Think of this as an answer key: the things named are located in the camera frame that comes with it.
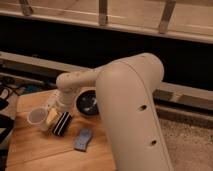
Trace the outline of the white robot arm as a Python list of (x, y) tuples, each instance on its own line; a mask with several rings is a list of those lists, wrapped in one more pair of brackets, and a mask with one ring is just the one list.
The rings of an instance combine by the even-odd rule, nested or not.
[(141, 53), (84, 72), (60, 74), (53, 101), (66, 112), (81, 87), (95, 87), (117, 171), (174, 171), (153, 102), (163, 77), (160, 59)]

